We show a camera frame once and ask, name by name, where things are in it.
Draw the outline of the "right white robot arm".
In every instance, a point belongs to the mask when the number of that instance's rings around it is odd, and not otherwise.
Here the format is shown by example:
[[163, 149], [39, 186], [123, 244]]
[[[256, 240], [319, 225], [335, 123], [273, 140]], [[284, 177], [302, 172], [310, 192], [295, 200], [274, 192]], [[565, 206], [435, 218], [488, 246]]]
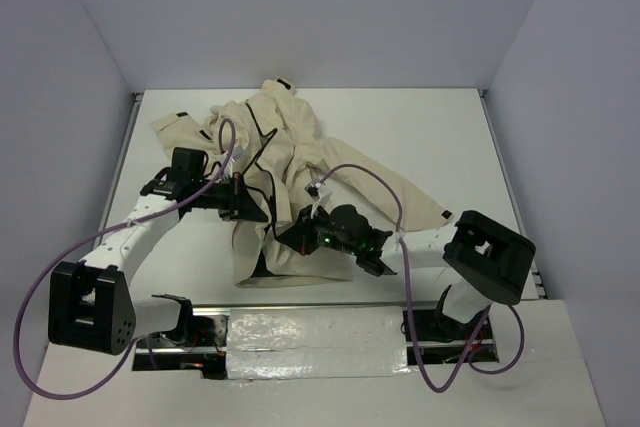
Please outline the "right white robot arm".
[[[280, 243], [302, 256], [320, 248], [348, 254], [375, 277], [404, 268], [402, 251], [391, 245], [397, 238], [373, 227], [351, 204], [330, 212], [307, 206], [278, 235]], [[519, 304], [536, 252], [527, 238], [474, 210], [463, 212], [453, 224], [412, 232], [403, 240], [411, 268], [446, 264], [460, 276], [444, 289], [428, 319], [417, 322], [417, 333], [435, 342], [469, 338], [480, 313], [494, 303]]]

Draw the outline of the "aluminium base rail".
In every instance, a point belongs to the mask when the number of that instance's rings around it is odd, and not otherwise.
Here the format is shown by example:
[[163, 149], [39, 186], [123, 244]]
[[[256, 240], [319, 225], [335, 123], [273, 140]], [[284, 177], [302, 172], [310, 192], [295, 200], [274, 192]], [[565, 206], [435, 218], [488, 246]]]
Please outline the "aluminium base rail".
[[454, 365], [465, 346], [495, 362], [491, 325], [445, 332], [434, 311], [400, 306], [198, 309], [182, 340], [138, 342], [136, 372], [196, 371], [212, 380], [390, 377], [419, 361]]

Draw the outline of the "beige jacket black lining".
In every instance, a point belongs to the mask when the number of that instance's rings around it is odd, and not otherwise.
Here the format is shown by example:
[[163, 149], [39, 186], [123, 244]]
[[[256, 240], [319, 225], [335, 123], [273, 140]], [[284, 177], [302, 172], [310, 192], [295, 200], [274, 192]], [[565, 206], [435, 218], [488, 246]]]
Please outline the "beige jacket black lining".
[[349, 144], [323, 136], [310, 104], [281, 79], [265, 81], [244, 102], [212, 107], [203, 122], [187, 113], [172, 113], [151, 126], [167, 155], [177, 147], [192, 148], [205, 151], [215, 162], [230, 145], [241, 146], [243, 154], [234, 169], [243, 174], [267, 219], [239, 221], [234, 227], [233, 282], [238, 287], [351, 280], [345, 255], [319, 249], [301, 256], [275, 238], [311, 204], [305, 189], [321, 172], [353, 188], [406, 233], [441, 227], [450, 216], [405, 177]]

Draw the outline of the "right table edge rail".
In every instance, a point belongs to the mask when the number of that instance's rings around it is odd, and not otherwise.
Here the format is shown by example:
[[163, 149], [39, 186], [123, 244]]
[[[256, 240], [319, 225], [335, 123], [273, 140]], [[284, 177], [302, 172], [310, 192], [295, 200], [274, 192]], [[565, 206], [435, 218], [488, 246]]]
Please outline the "right table edge rail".
[[[516, 220], [516, 224], [518, 227], [518, 231], [519, 233], [524, 236], [524, 237], [528, 237], [528, 233], [526, 231], [525, 225], [523, 223], [523, 218], [521, 215], [521, 211], [518, 205], [518, 201], [516, 199], [516, 195], [515, 195], [515, 191], [513, 189], [513, 184], [511, 182], [511, 178], [509, 176], [509, 172], [507, 169], [507, 165], [505, 162], [505, 157], [503, 155], [500, 143], [499, 143], [499, 139], [498, 139], [498, 135], [497, 135], [497, 131], [494, 127], [493, 121], [491, 119], [490, 116], [490, 112], [489, 112], [489, 108], [488, 108], [488, 104], [487, 104], [487, 93], [488, 91], [486, 89], [478, 89], [477, 90], [479, 98], [480, 98], [480, 102], [481, 102], [481, 106], [482, 106], [482, 110], [487, 122], [487, 126], [492, 138], [492, 142], [494, 145], [494, 148], [496, 150], [496, 155], [498, 157], [498, 161], [500, 164], [500, 168], [501, 168], [501, 172], [502, 175], [504, 177], [504, 181], [505, 181], [505, 185], [506, 185], [506, 189], [508, 192], [508, 196], [509, 196], [509, 200], [514, 212], [514, 216], [515, 216], [515, 220]], [[536, 288], [536, 292], [538, 295], [538, 298], [541, 300], [548, 300], [549, 297], [547, 295], [547, 291], [546, 288], [544, 286], [544, 281], [542, 279], [542, 276], [540, 274], [540, 271], [536, 265], [535, 262], [532, 262], [532, 267], [530, 269], [530, 273], [531, 276], [533, 278], [533, 282]]]

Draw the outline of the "silver tape sheet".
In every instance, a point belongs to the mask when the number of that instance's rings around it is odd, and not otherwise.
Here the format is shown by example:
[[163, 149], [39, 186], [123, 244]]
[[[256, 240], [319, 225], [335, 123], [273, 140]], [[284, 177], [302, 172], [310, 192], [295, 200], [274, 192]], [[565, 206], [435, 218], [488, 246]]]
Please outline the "silver tape sheet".
[[390, 377], [409, 372], [402, 309], [234, 309], [226, 338], [233, 380]]

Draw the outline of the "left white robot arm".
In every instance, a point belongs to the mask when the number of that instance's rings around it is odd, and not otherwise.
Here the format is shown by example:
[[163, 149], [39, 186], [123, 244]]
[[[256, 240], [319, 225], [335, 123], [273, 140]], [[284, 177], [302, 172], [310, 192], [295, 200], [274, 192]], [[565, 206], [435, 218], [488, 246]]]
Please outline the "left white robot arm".
[[50, 277], [50, 342], [118, 355], [139, 337], [161, 333], [173, 345], [195, 335], [193, 305], [185, 297], [154, 294], [135, 300], [130, 284], [158, 242], [192, 209], [214, 209], [224, 221], [267, 221], [241, 173], [205, 177], [208, 156], [176, 148], [171, 164], [140, 192], [122, 228], [76, 263], [62, 261]]

